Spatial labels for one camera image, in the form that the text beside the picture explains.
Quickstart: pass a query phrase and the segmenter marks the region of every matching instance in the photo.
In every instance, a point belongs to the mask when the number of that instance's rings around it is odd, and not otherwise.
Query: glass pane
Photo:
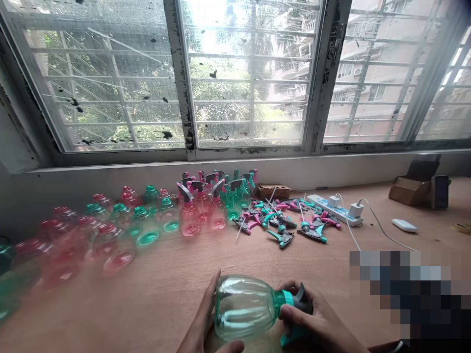
[[[184,148],[162,0],[3,1],[65,152]]]
[[[416,140],[454,140],[471,137],[471,27],[458,48],[437,90]]]
[[[199,147],[303,143],[319,3],[182,2]]]
[[[399,128],[444,8],[437,0],[386,0],[383,9],[382,4],[352,2],[324,143],[406,138]]]

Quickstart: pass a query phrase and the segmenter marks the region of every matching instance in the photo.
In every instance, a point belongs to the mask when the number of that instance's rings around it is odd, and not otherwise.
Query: electrical cable
[[[340,197],[340,201],[342,201],[342,207],[346,211],[345,204],[343,203],[342,195],[341,194],[335,194],[335,196]],[[358,251],[361,251],[360,246],[357,243],[357,240],[353,236],[353,232],[352,232],[352,229],[350,227],[350,224],[348,223],[348,215],[345,215],[345,220],[347,221],[348,230],[350,231],[350,234],[352,235],[353,241],[355,242],[355,245],[357,246]]]
[[[417,251],[417,250],[415,250],[415,249],[409,248],[407,245],[404,245],[404,244],[402,244],[402,243],[399,243],[397,240],[394,240],[394,239],[392,239],[390,236],[388,236],[388,235],[386,234],[386,232],[384,231],[383,227],[381,226],[381,223],[379,222],[378,217],[376,217],[376,215],[374,214],[374,211],[373,211],[373,209],[371,208],[371,206],[370,206],[368,200],[367,200],[367,199],[361,199],[360,201],[358,201],[357,204],[359,204],[359,203],[360,203],[361,201],[363,201],[363,200],[366,201],[366,203],[368,204],[368,207],[369,207],[369,209],[371,210],[371,213],[372,213],[373,216],[375,217],[376,221],[378,222],[378,225],[379,225],[381,231],[383,232],[383,234],[384,234],[388,239],[394,241],[395,243],[397,243],[397,244],[399,244],[399,245],[402,245],[403,247],[405,247],[405,248],[407,248],[407,249],[409,249],[409,250]]]

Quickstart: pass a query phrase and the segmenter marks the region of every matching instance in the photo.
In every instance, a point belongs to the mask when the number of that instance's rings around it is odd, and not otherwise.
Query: white power strip
[[[348,215],[348,210],[340,206],[332,208],[327,204],[328,201],[319,195],[309,195],[307,196],[307,198],[309,199],[309,201],[327,210],[329,213],[333,213],[339,219],[339,221],[347,223],[346,217],[348,217],[348,224],[350,224],[351,227],[359,226],[363,223],[363,217],[360,216],[357,218],[353,218]]]

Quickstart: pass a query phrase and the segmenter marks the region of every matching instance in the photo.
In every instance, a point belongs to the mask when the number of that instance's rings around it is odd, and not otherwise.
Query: human hand
[[[196,313],[188,332],[185,335],[177,353],[204,353],[204,343],[214,323],[214,293],[216,292],[216,284],[221,270],[218,269],[212,276],[209,286],[201,299],[200,307]],[[216,353],[241,353],[244,350],[244,343],[235,340],[222,346]]]
[[[296,294],[300,286],[300,281],[290,279],[281,281],[276,291],[287,290]],[[316,335],[320,343],[329,352],[368,352],[347,326],[345,326],[321,293],[306,286],[304,287],[304,292],[313,303],[314,311],[312,315],[286,304],[282,305],[280,309],[279,319],[283,320],[287,337],[291,335],[291,325],[295,324],[304,327]]]

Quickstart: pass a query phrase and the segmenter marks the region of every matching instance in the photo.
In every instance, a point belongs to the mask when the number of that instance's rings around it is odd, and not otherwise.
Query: white wall
[[[83,211],[93,194],[118,199],[121,187],[131,185],[142,193],[146,185],[176,190],[183,172],[198,175],[221,169],[233,175],[259,170],[259,182],[279,183],[293,190],[319,186],[339,187],[392,181],[407,172],[413,154],[370,154],[300,157],[290,159],[225,160],[195,163],[139,164],[44,169],[10,174],[0,164],[0,232],[14,241],[34,235],[38,222],[55,206],[66,205]],[[444,152],[440,174],[471,176],[471,152]]]

